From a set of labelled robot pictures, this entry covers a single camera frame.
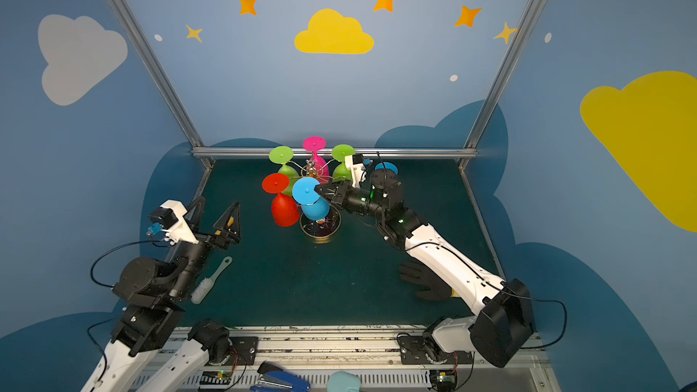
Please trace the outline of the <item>blue wine glass front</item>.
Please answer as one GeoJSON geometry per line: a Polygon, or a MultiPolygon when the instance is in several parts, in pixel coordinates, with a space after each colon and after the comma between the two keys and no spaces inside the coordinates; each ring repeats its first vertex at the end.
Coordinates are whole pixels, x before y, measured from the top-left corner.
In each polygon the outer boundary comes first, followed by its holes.
{"type": "Polygon", "coordinates": [[[312,177],[303,177],[296,181],[292,190],[293,199],[301,205],[303,214],[311,221],[323,221],[330,212],[330,205],[314,191],[319,184],[312,177]]]}

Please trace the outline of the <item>blue wine glass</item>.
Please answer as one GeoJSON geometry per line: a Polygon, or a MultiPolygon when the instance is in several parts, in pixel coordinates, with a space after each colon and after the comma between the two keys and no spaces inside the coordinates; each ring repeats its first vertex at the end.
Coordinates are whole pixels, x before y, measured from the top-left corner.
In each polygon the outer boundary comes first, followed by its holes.
{"type": "Polygon", "coordinates": [[[323,221],[330,212],[330,205],[314,191],[319,184],[312,177],[303,177],[296,181],[292,190],[293,199],[301,205],[303,214],[311,221],[323,221]]]}
{"type": "Polygon", "coordinates": [[[394,174],[398,174],[398,173],[399,173],[398,167],[397,167],[394,163],[388,163],[388,162],[377,163],[377,164],[375,165],[375,167],[374,167],[374,170],[375,170],[375,171],[378,171],[378,170],[388,170],[388,171],[390,171],[390,172],[393,172],[394,174]]]}

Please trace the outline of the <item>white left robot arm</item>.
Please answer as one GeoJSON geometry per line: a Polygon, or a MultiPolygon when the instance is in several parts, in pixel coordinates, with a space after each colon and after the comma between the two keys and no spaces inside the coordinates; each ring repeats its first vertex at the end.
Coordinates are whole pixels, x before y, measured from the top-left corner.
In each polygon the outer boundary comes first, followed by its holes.
{"type": "MultiPolygon", "coordinates": [[[[109,342],[98,350],[101,359],[85,391],[127,391],[157,356],[179,325],[184,301],[201,301],[198,283],[206,261],[216,249],[241,240],[241,205],[233,203],[213,225],[200,232],[205,199],[189,205],[169,200],[151,212],[149,241],[163,241],[174,250],[168,261],[138,257],[123,269],[111,290],[127,307],[109,342]]],[[[225,326],[204,319],[193,326],[179,350],[143,384],[143,391],[175,391],[204,366],[239,366],[243,355],[233,346],[225,326]]]]}

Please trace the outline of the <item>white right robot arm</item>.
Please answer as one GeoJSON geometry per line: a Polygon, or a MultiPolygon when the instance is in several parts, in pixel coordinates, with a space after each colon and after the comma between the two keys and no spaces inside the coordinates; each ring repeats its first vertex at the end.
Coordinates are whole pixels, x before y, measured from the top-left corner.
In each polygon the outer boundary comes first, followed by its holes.
{"type": "Polygon", "coordinates": [[[528,287],[519,279],[504,281],[447,242],[406,205],[403,184],[392,170],[372,172],[368,189],[345,180],[312,190],[340,210],[376,218],[387,242],[425,265],[466,303],[471,316],[443,319],[424,332],[432,359],[442,353],[477,352],[504,368],[535,333],[528,287]]]}

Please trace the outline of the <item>green wine glass right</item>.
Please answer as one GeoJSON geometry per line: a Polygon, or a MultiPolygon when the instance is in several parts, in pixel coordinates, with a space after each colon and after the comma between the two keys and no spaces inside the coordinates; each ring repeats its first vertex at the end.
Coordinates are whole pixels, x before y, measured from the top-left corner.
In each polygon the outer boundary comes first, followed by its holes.
{"type": "Polygon", "coordinates": [[[348,144],[339,144],[332,149],[332,152],[331,152],[332,158],[338,163],[338,165],[335,167],[335,169],[332,173],[332,180],[333,181],[344,181],[344,180],[351,181],[350,171],[347,169],[346,165],[344,164],[344,158],[347,155],[352,155],[355,153],[356,153],[355,149],[348,144]]]}

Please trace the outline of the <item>green wine glass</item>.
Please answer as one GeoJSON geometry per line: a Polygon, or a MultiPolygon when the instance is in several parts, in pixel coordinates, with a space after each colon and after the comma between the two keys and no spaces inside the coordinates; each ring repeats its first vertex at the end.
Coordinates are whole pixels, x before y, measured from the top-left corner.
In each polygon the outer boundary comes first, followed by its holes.
{"type": "Polygon", "coordinates": [[[332,180],[333,181],[344,181],[344,180],[351,181],[350,171],[347,169],[346,165],[344,164],[344,158],[347,155],[352,155],[355,153],[356,153],[355,149],[348,144],[339,144],[332,149],[332,152],[331,152],[332,158],[338,163],[338,165],[335,167],[335,169],[332,173],[332,180]]]}
{"type": "Polygon", "coordinates": [[[269,159],[272,163],[279,165],[278,173],[284,174],[289,179],[289,186],[282,192],[284,195],[292,197],[293,186],[301,177],[299,172],[293,168],[290,163],[294,157],[292,148],[288,146],[275,147],[269,153],[269,159]]]}

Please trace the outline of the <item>pink wine glass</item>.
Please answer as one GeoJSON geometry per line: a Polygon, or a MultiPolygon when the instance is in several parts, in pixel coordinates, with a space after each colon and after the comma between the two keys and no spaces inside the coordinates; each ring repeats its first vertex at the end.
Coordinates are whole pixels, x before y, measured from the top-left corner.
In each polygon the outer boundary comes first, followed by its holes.
{"type": "Polygon", "coordinates": [[[309,137],[303,142],[303,149],[310,152],[305,172],[308,177],[312,177],[320,183],[327,183],[330,180],[328,163],[319,155],[319,152],[325,147],[325,139],[319,136],[309,137]]]}

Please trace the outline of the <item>red wine glass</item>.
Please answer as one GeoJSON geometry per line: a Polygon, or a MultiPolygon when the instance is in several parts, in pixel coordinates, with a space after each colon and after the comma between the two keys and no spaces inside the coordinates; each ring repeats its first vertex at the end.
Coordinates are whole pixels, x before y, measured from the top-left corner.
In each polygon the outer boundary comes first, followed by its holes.
{"type": "Polygon", "coordinates": [[[274,195],[272,217],[281,227],[293,226],[301,217],[296,201],[283,193],[289,186],[290,179],[283,173],[270,174],[262,182],[263,190],[274,195]]]}

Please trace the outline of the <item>grey white brush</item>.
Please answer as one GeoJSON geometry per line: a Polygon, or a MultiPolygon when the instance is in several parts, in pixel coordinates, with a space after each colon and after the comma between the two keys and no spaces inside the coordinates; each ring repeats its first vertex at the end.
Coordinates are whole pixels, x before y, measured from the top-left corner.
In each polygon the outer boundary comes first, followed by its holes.
{"type": "Polygon", "coordinates": [[[232,257],[227,256],[225,257],[222,261],[221,264],[218,266],[216,271],[209,277],[204,278],[199,285],[195,288],[195,290],[192,292],[191,295],[191,303],[195,305],[199,305],[203,302],[203,300],[206,298],[206,296],[211,292],[212,288],[214,287],[217,279],[221,276],[221,274],[232,264],[232,257]]]}

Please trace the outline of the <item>blue stapler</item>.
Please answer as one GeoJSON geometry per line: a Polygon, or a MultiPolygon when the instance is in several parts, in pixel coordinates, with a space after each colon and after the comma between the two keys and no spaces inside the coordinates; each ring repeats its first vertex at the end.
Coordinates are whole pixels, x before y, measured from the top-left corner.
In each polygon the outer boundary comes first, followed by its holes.
{"type": "Polygon", "coordinates": [[[309,392],[310,383],[285,371],[284,369],[264,361],[259,366],[260,375],[256,385],[250,387],[254,392],[309,392]]]}

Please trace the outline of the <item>small right circuit board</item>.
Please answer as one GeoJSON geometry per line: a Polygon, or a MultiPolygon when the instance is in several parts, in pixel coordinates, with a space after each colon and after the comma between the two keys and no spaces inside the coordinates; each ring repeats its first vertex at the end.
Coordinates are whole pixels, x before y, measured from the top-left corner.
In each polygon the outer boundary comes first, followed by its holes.
{"type": "Polygon", "coordinates": [[[429,382],[430,391],[454,392],[457,390],[458,375],[454,371],[430,370],[429,382]]]}

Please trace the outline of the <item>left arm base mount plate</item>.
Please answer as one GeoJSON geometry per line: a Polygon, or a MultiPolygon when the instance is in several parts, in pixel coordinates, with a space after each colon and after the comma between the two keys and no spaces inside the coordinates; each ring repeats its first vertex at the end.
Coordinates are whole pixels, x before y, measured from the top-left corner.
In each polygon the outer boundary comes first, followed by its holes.
{"type": "Polygon", "coordinates": [[[259,347],[259,338],[242,336],[229,337],[223,343],[223,352],[217,364],[220,366],[252,366],[255,362],[259,347]]]}

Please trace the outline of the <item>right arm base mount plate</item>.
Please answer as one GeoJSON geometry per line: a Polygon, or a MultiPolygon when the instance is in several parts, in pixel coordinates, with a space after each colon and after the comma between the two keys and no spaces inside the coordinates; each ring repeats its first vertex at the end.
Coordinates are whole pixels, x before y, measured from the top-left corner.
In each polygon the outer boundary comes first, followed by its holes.
{"type": "Polygon", "coordinates": [[[400,332],[395,341],[399,346],[399,357],[402,365],[467,365],[474,362],[472,352],[456,351],[445,353],[430,348],[422,336],[412,336],[400,332]]]}

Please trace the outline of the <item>aluminium frame post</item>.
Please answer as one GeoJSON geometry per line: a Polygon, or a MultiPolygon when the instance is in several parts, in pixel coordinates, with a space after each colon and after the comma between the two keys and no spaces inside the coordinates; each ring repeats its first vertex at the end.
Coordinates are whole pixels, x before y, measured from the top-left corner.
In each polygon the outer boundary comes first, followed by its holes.
{"type": "Polygon", "coordinates": [[[508,81],[515,71],[517,62],[523,54],[526,43],[534,31],[535,24],[539,20],[539,16],[541,16],[546,2],[547,0],[528,0],[521,19],[518,22],[519,27],[514,34],[514,39],[508,44],[508,48],[506,49],[503,61],[497,71],[493,85],[477,114],[468,134],[468,139],[466,139],[466,143],[462,150],[465,160],[471,160],[477,157],[478,144],[506,90],[508,81]]]}
{"type": "Polygon", "coordinates": [[[193,124],[192,118],[185,109],[183,101],[176,93],[171,80],[158,60],[149,39],[143,32],[143,29],[138,22],[134,11],[132,11],[132,8],[128,4],[128,1],[106,0],[106,2],[108,3],[109,7],[111,7],[114,15],[116,16],[120,25],[123,27],[123,30],[125,30],[125,33],[132,42],[147,72],[152,77],[155,86],[163,96],[163,100],[168,105],[176,122],[183,130],[183,133],[192,147],[203,147],[203,139],[201,139],[199,132],[193,124]]]}

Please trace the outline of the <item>aluminium right frame post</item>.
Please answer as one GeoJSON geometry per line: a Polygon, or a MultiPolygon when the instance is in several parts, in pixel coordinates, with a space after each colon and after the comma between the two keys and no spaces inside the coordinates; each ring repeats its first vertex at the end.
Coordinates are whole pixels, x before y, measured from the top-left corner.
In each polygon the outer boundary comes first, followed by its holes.
{"type": "Polygon", "coordinates": [[[534,31],[535,24],[539,20],[539,16],[541,16],[546,2],[547,0],[528,0],[521,19],[518,22],[519,27],[514,34],[514,39],[508,44],[508,48],[506,49],[503,61],[497,71],[493,85],[477,114],[468,134],[468,139],[466,139],[466,143],[462,150],[465,160],[471,160],[477,157],[478,144],[506,90],[508,81],[515,71],[517,62],[523,54],[526,43],[534,31]]]}

